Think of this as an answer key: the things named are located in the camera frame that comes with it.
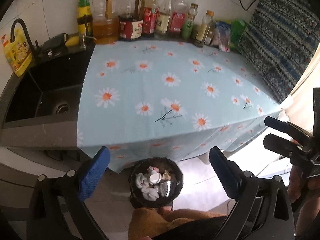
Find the beige curtain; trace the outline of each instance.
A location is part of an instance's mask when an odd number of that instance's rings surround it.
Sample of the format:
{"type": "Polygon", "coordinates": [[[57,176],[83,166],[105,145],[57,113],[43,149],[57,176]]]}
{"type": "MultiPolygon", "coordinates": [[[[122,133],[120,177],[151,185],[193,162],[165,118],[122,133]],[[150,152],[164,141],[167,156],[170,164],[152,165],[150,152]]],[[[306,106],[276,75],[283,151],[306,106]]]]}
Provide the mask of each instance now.
{"type": "Polygon", "coordinates": [[[311,131],[313,128],[313,94],[314,87],[320,87],[320,45],[307,69],[293,88],[293,104],[285,110],[290,122],[311,131]]]}

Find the sauce bottle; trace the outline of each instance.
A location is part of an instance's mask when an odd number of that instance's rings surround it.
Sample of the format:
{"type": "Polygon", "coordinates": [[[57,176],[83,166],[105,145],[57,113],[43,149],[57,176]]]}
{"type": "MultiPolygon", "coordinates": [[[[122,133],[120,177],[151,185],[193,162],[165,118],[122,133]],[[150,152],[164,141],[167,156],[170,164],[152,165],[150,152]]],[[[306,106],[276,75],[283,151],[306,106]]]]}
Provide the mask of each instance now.
{"type": "Polygon", "coordinates": [[[196,36],[196,39],[194,41],[194,45],[198,47],[203,47],[204,40],[207,37],[213,15],[214,15],[214,12],[207,10],[206,15],[202,19],[202,24],[196,36]]]}
{"type": "Polygon", "coordinates": [[[185,0],[178,0],[174,6],[171,22],[169,24],[170,38],[179,38],[187,11],[188,6],[185,4],[185,0]]]}
{"type": "Polygon", "coordinates": [[[92,36],[92,13],[90,10],[90,2],[89,0],[79,0],[78,4],[78,31],[79,34],[92,36]]]}
{"type": "Polygon", "coordinates": [[[159,5],[157,0],[147,0],[143,12],[142,34],[152,36],[155,32],[159,5]]]}
{"type": "Polygon", "coordinates": [[[128,0],[125,13],[119,16],[119,37],[133,41],[141,36],[144,0],[128,0]]]}
{"type": "Polygon", "coordinates": [[[181,38],[184,40],[189,39],[191,36],[193,23],[195,21],[196,15],[198,14],[197,9],[198,9],[198,5],[195,3],[192,3],[188,11],[188,15],[182,25],[181,38]]]}
{"type": "Polygon", "coordinates": [[[93,36],[96,44],[109,44],[118,40],[119,18],[113,0],[93,0],[93,36]]]}
{"type": "Polygon", "coordinates": [[[155,29],[155,38],[158,40],[163,40],[166,37],[172,10],[171,2],[172,0],[164,0],[159,7],[155,29]]]}

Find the sink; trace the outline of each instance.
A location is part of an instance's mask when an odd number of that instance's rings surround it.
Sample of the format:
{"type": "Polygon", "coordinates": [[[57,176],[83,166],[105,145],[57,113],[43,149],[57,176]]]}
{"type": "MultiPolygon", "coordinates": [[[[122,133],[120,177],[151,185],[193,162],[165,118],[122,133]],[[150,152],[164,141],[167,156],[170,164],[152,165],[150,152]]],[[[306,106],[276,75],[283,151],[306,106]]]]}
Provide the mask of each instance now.
{"type": "Polygon", "coordinates": [[[76,52],[30,68],[14,93],[4,127],[76,120],[91,55],[91,50],[76,52]]]}

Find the silver screw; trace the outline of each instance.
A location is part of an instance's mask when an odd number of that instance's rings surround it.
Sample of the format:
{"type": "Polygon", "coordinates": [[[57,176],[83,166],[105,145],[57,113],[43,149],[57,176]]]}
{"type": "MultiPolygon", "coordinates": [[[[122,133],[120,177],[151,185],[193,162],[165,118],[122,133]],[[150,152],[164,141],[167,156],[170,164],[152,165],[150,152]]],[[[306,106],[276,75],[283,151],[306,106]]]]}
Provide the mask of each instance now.
{"type": "Polygon", "coordinates": [[[247,177],[247,178],[251,178],[253,176],[251,171],[244,171],[243,174],[247,177]]]}
{"type": "Polygon", "coordinates": [[[278,181],[278,182],[281,182],[281,181],[282,181],[282,178],[281,178],[279,175],[276,175],[276,176],[275,176],[275,180],[278,181]]]}
{"type": "Polygon", "coordinates": [[[38,180],[39,181],[43,181],[45,179],[45,176],[44,175],[40,175],[39,177],[38,177],[38,180]]]}
{"type": "Polygon", "coordinates": [[[67,172],[68,177],[73,177],[75,174],[76,174],[76,171],[74,171],[74,170],[70,170],[67,172]]]}

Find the black faucet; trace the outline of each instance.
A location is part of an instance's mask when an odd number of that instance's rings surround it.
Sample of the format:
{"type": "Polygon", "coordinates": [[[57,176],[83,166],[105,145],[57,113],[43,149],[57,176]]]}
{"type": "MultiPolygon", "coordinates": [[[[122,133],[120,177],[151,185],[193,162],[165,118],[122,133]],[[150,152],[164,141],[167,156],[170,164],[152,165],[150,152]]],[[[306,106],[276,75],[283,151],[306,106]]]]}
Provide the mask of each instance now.
{"type": "Polygon", "coordinates": [[[32,44],[32,41],[30,39],[30,36],[29,36],[29,33],[28,33],[28,30],[27,30],[27,27],[26,27],[26,24],[24,23],[24,21],[20,18],[16,19],[12,26],[11,26],[11,33],[10,33],[10,43],[13,43],[15,41],[15,36],[14,36],[14,28],[16,26],[17,23],[20,23],[22,29],[23,29],[23,32],[24,32],[24,35],[27,39],[27,42],[29,43],[29,47],[30,47],[30,50],[31,50],[31,55],[34,59],[34,61],[37,63],[39,63],[40,59],[39,59],[39,51],[40,51],[40,48],[39,48],[39,45],[38,45],[38,41],[36,41],[36,47],[37,49],[35,49],[33,47],[33,44],[32,44]]]}

